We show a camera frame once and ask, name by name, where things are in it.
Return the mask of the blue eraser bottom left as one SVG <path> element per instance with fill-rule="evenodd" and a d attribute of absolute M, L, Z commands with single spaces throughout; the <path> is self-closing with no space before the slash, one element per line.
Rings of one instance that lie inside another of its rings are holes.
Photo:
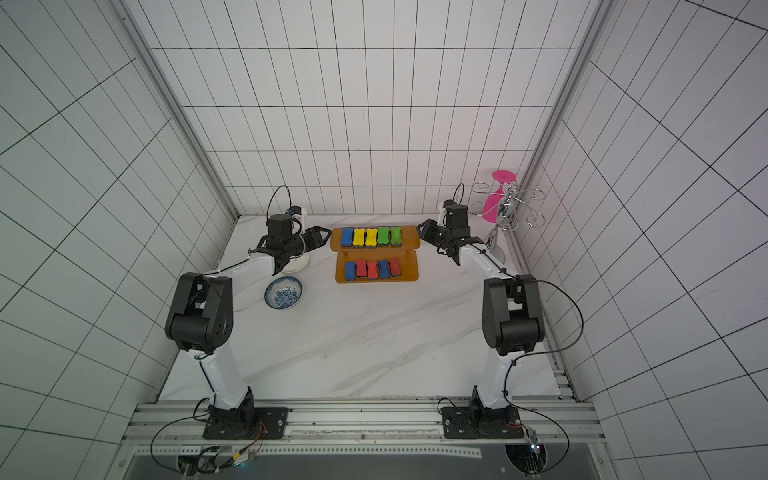
<path fill-rule="evenodd" d="M 347 282 L 355 281 L 357 279 L 357 267 L 354 261 L 346 262 L 344 264 L 344 280 Z"/>

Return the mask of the red eraser bottom middle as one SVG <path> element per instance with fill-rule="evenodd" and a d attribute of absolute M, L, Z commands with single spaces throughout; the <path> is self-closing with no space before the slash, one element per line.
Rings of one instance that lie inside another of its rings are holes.
<path fill-rule="evenodd" d="M 377 261 L 367 261 L 367 275 L 369 280 L 377 280 L 380 278 L 379 267 Z"/>

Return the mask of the red eraser bottom right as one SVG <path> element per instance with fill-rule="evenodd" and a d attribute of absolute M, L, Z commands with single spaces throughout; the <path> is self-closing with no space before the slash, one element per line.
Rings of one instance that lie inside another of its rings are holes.
<path fill-rule="evenodd" d="M 400 262 L 397 258 L 391 258 L 388 260 L 389 271 L 391 277 L 400 277 L 402 275 L 402 269 Z"/>

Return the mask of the pink wine glass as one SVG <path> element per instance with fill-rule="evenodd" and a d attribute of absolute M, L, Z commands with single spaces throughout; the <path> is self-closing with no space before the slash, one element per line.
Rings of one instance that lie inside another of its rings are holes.
<path fill-rule="evenodd" d="M 507 189 L 517 180 L 517 175 L 509 170 L 497 170 L 492 173 L 492 179 L 496 189 L 489 193 L 482 209 L 483 219 L 488 223 L 497 221 L 498 205 L 506 196 Z"/>

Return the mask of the blue eraser top shelf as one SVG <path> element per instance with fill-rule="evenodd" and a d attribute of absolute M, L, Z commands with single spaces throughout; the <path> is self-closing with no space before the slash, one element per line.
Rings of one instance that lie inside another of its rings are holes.
<path fill-rule="evenodd" d="M 345 227 L 342 229 L 340 246 L 342 248 L 351 248 L 354 241 L 354 229 L 352 227 Z"/>

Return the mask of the yellow eraser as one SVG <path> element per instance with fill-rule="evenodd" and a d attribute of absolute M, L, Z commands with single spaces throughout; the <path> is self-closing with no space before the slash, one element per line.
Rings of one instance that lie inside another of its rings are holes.
<path fill-rule="evenodd" d="M 378 229 L 370 228 L 366 230 L 365 247 L 376 248 L 378 246 Z"/>
<path fill-rule="evenodd" d="M 354 248 L 364 248 L 366 244 L 366 229 L 355 228 L 353 230 L 352 246 Z"/>

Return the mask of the aluminium mounting rail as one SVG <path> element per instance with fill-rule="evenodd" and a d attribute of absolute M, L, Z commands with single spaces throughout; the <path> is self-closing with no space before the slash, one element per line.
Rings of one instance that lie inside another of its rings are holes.
<path fill-rule="evenodd" d="M 594 408 L 586 403 L 536 398 L 520 401 L 517 427 L 471 428 L 457 425 L 460 413 L 443 400 L 294 400 L 259 401 L 262 426 L 243 439 L 207 440 L 204 425 L 193 419 L 192 401 L 139 406 L 120 444 L 119 459 L 133 455 L 177 457 L 210 446 L 223 457 L 247 447 L 254 454 L 408 453 L 476 457 L 485 445 L 527 444 L 546 447 L 605 443 Z"/>

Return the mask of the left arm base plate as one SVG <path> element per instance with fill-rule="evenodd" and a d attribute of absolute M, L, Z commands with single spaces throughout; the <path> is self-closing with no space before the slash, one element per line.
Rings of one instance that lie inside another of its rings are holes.
<path fill-rule="evenodd" d="M 209 408 L 205 440 L 279 440 L 284 437 L 289 409 L 283 407 L 223 410 Z"/>

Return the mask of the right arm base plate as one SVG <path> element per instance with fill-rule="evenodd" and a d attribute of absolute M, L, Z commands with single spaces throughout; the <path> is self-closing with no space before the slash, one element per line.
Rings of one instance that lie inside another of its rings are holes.
<path fill-rule="evenodd" d="M 525 437 L 519 414 L 513 407 L 490 409 L 442 407 L 443 435 L 451 440 L 502 439 Z"/>

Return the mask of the chrome glass holder stand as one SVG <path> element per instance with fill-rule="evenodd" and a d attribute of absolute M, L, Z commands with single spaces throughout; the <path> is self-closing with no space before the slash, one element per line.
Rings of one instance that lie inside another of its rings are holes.
<path fill-rule="evenodd" d="M 472 192 L 485 195 L 496 189 L 496 183 L 476 182 L 472 185 Z M 476 201 L 469 207 L 470 212 L 483 219 L 482 209 L 486 200 Z M 518 229 L 521 223 L 530 228 L 540 228 L 546 223 L 544 214 L 536 208 L 534 202 L 542 202 L 546 194 L 540 189 L 522 189 L 517 180 L 507 189 L 506 196 L 498 205 L 497 221 L 491 231 L 485 237 L 484 243 L 489 252 L 502 263 L 505 262 L 505 252 L 499 242 L 505 234 Z"/>

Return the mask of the two-tier wooden shelf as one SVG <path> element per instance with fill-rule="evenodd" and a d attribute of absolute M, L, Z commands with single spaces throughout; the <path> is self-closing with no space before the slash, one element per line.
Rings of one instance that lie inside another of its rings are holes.
<path fill-rule="evenodd" d="M 335 280 L 339 284 L 370 283 L 370 282 L 415 282 L 419 279 L 418 259 L 416 250 L 420 247 L 420 238 L 415 226 L 402 226 L 403 244 L 400 247 L 385 246 L 376 248 L 342 248 L 340 238 L 342 229 L 335 228 L 332 231 L 331 250 L 337 253 Z M 374 227 L 352 227 L 370 229 Z M 389 279 L 369 280 L 366 278 L 357 278 L 355 281 L 347 282 L 344 280 L 344 264 L 346 262 L 356 262 L 357 260 L 379 261 L 383 259 L 397 258 L 400 262 L 402 275 L 400 277 L 390 277 Z"/>

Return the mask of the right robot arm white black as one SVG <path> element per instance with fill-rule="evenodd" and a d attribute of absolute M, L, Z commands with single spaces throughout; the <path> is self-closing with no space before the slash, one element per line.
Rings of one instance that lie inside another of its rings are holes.
<path fill-rule="evenodd" d="M 467 407 L 470 425 L 480 429 L 489 424 L 520 429 L 519 416 L 511 403 L 510 380 L 518 361 L 513 354 L 533 354 L 545 339 L 539 283 L 531 275 L 513 274 L 471 234 L 468 207 L 454 200 L 443 203 L 437 220 L 417 226 L 424 242 L 436 247 L 461 268 L 474 268 L 482 284 L 481 330 L 487 346 L 485 370 L 473 388 Z"/>

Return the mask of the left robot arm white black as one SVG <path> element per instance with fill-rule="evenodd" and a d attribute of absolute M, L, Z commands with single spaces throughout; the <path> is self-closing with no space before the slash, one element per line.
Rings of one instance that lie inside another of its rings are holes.
<path fill-rule="evenodd" d="M 297 206 L 268 217 L 266 227 L 266 235 L 245 259 L 208 273 L 182 274 L 165 324 L 166 337 L 195 359 L 209 387 L 207 425 L 232 436 L 244 436 L 259 423 L 253 392 L 239 373 L 229 345 L 234 297 L 280 274 L 290 261 L 304 258 L 331 238 L 327 228 L 306 227 Z"/>

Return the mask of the green eraser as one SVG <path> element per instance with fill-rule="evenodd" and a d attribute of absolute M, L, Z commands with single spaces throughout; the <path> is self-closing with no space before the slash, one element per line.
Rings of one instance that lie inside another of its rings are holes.
<path fill-rule="evenodd" d="M 403 235 L 401 227 L 390 228 L 390 245 L 392 247 L 400 247 L 403 244 Z"/>
<path fill-rule="evenodd" d="M 377 245 L 379 247 L 391 245 L 391 229 L 389 227 L 379 227 L 377 229 Z"/>

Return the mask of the white ceramic bowl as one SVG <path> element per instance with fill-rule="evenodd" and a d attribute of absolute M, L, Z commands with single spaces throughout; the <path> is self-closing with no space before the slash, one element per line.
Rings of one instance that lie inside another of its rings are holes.
<path fill-rule="evenodd" d="M 304 233 L 305 228 L 301 225 L 299 230 L 293 233 L 284 243 L 284 257 L 286 260 L 284 261 L 281 270 L 283 274 L 297 273 L 308 266 L 310 254 L 308 253 L 308 246 L 304 239 Z"/>

